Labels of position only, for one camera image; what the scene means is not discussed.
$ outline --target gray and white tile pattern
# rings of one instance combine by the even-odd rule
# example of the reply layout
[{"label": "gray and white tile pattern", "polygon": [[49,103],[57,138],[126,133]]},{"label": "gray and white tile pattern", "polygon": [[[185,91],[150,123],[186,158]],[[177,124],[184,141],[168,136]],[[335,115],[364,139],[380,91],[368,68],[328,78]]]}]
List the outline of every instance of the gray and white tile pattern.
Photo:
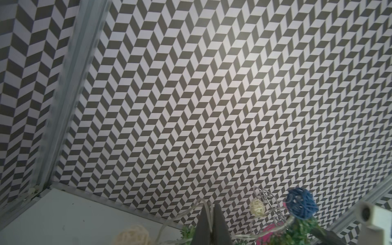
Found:
[{"label": "gray and white tile pattern", "polygon": [[29,187],[79,9],[78,0],[14,2],[0,5],[0,208]]},{"label": "gray and white tile pattern", "polygon": [[302,186],[328,225],[391,170],[391,13],[114,0],[53,179],[164,218],[204,197],[236,233],[271,222],[252,186]]}]

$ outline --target white surface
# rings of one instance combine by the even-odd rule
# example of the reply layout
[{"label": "white surface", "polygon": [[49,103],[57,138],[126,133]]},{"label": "white surface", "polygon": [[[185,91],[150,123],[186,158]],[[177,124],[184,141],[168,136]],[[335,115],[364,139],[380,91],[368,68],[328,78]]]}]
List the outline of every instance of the white surface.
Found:
[{"label": "white surface", "polygon": [[[368,208],[370,217],[364,220],[362,210]],[[357,220],[362,223],[358,245],[388,245],[391,237],[392,212],[367,202],[360,202],[356,209]]]},{"label": "white surface", "polygon": [[[141,224],[154,239],[160,223],[52,189],[0,231],[1,245],[110,245],[132,225]],[[166,227],[160,241],[180,238]]]}]

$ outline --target clear cable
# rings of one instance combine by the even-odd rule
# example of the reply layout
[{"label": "clear cable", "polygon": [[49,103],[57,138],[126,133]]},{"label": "clear cable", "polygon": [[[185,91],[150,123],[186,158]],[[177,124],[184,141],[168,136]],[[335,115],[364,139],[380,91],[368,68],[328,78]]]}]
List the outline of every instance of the clear cable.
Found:
[{"label": "clear cable", "polygon": [[197,207],[201,207],[203,206],[205,207],[205,211],[207,213],[207,221],[208,221],[208,227],[210,228],[210,232],[212,233],[212,220],[211,220],[211,212],[210,209],[208,208],[207,202],[203,199],[203,198],[199,198],[195,204],[193,204],[189,209],[187,209],[186,211],[178,214],[176,217],[166,220],[163,225],[161,226],[161,229],[159,230],[158,236],[155,239],[155,244],[172,244],[173,242],[175,243],[180,243],[179,240],[178,241],[166,241],[164,243],[158,243],[159,238],[161,237],[162,231],[163,229],[172,221],[180,219],[182,217],[184,217],[185,215],[189,214],[193,209],[197,208]]},{"label": "clear cable", "polygon": [[279,232],[279,231],[287,229],[287,227],[290,226],[294,222],[294,220],[295,220],[295,217],[294,216],[290,216],[287,219],[287,221],[282,226],[277,226],[277,227],[272,228],[270,230],[259,232],[256,235],[238,234],[238,235],[232,236],[232,238],[233,239],[237,239],[238,238],[238,239],[243,239],[243,240],[255,240],[255,239],[257,239],[259,237],[263,237],[263,236],[265,236],[265,235],[267,235],[267,234],[269,234],[271,232],[275,233],[275,232]]}]

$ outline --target small white object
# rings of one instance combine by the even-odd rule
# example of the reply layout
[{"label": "small white object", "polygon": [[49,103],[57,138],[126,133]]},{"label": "small white object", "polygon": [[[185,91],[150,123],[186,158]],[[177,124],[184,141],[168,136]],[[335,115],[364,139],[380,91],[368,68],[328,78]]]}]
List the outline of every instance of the small white object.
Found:
[{"label": "small white object", "polygon": [[360,202],[356,211],[362,224],[357,245],[388,245],[392,228],[392,212],[379,206]]}]

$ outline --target metal wire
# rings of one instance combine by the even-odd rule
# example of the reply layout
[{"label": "metal wire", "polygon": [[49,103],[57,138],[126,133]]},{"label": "metal wire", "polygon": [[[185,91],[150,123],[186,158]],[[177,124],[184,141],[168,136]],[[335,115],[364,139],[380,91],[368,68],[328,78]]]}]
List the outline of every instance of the metal wire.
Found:
[{"label": "metal wire", "polygon": [[[282,212],[282,209],[285,209],[285,207],[279,206],[278,199],[276,198],[276,196],[274,194],[272,194],[269,190],[260,189],[259,187],[256,187],[256,186],[253,187],[253,193],[255,194],[257,199],[259,199],[263,203],[265,203],[265,202],[268,203],[271,210],[265,212],[265,214],[272,213],[272,218],[273,218],[274,224],[276,226],[279,225],[279,222],[280,223],[286,222],[287,219],[285,218],[285,215]],[[272,205],[273,199],[275,199],[276,205]]]},{"label": "metal wire", "polygon": [[203,206],[203,205],[204,205],[204,207],[205,207],[205,211],[206,211],[206,214],[207,214],[208,226],[209,226],[210,232],[212,233],[212,221],[213,221],[213,220],[212,220],[212,218],[210,217],[211,212],[210,212],[210,210],[209,210],[209,207],[208,207],[207,202],[206,202],[203,198],[199,198],[199,199],[196,201],[196,203],[193,204],[189,209],[187,209],[186,211],[184,211],[184,212],[178,214],[176,217],[174,217],[174,218],[172,218],[172,219],[166,220],[165,223],[163,223],[163,225],[161,226],[161,229],[160,229],[159,232],[158,232],[158,236],[156,237],[154,244],[159,244],[159,238],[160,238],[160,236],[161,236],[161,234],[162,234],[162,231],[163,231],[163,229],[164,229],[170,222],[172,222],[172,221],[174,221],[174,220],[177,220],[177,219],[180,219],[180,218],[186,216],[186,215],[189,214],[193,209],[195,209],[195,208],[197,208],[197,207],[201,207],[201,206]]},{"label": "metal wire", "polygon": [[275,232],[279,232],[282,230],[286,230],[287,227],[289,227],[291,224],[294,223],[294,221],[295,221],[295,217],[290,216],[283,225],[272,228],[271,230],[266,230],[266,231],[260,232],[258,234],[255,234],[255,235],[237,234],[237,235],[233,235],[232,238],[233,239],[243,239],[243,240],[254,240],[259,237],[263,237],[271,232],[275,233]]}]

